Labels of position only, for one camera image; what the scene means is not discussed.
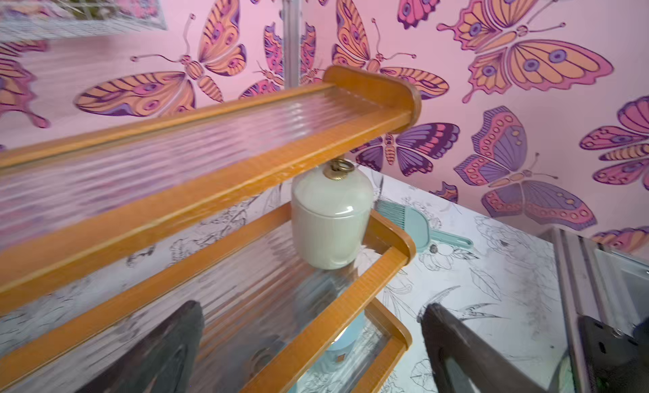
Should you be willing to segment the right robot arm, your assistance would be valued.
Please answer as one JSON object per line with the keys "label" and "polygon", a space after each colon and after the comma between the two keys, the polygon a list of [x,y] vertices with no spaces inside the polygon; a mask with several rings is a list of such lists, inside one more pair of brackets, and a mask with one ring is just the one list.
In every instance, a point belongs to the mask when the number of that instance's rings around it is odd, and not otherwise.
{"label": "right robot arm", "polygon": [[648,391],[648,320],[625,334],[592,317],[578,320],[591,392]]}

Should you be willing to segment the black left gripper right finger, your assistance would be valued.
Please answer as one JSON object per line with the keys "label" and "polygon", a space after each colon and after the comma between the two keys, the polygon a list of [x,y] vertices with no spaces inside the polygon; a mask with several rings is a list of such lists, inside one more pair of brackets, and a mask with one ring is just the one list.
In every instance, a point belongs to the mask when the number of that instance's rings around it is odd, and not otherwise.
{"label": "black left gripper right finger", "polygon": [[439,392],[544,392],[439,303],[419,315]]}

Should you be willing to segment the pale grey-green tea canister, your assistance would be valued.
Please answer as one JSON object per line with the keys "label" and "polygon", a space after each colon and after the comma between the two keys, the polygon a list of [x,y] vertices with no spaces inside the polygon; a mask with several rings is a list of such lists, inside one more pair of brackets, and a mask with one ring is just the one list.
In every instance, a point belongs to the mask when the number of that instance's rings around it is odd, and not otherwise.
{"label": "pale grey-green tea canister", "polygon": [[368,177],[336,158],[292,180],[292,238],[300,258],[336,270],[358,256],[374,201]]}

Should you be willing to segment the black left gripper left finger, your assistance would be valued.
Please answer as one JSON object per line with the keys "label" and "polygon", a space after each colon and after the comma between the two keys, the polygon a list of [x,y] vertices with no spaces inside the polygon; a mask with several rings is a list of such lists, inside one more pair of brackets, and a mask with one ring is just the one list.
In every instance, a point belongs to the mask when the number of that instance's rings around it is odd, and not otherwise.
{"label": "black left gripper left finger", "polygon": [[80,392],[185,392],[205,320],[187,301]]}

